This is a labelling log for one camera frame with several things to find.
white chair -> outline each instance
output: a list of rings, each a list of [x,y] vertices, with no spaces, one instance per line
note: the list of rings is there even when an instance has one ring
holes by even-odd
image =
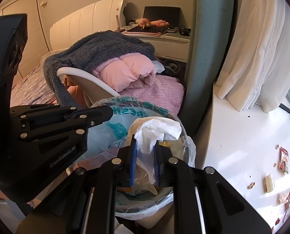
[[[82,88],[92,104],[104,98],[120,96],[118,92],[105,84],[102,80],[81,69],[63,67],[58,69],[56,74],[57,76],[69,76],[77,85]]]

white door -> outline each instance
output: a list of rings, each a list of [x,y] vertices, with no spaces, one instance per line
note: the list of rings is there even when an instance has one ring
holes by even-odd
[[[3,15],[27,14],[28,40],[23,51],[23,57],[18,66],[20,76],[17,75],[14,77],[14,84],[20,80],[21,77],[24,77],[32,71],[40,63],[41,56],[46,54],[49,50],[41,28],[37,0],[17,0],[5,7],[2,12]]]

laptop screen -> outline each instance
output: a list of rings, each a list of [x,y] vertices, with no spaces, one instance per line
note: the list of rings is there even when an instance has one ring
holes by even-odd
[[[164,20],[170,23],[170,26],[178,27],[180,21],[180,7],[167,6],[146,6],[144,9],[144,18],[149,21]]]

white sheer curtain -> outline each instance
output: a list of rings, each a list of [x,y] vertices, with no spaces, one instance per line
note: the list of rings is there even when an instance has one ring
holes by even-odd
[[[290,88],[290,7],[285,0],[242,0],[216,85],[237,111],[257,102],[276,109]]]

gray fuzzy blanket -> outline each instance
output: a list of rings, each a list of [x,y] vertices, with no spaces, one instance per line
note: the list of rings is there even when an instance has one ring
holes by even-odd
[[[92,73],[103,62],[129,53],[140,53],[156,60],[155,48],[150,43],[110,30],[97,32],[79,40],[69,49],[48,57],[43,66],[44,77],[61,106],[80,108],[56,75],[57,70],[72,67]]]

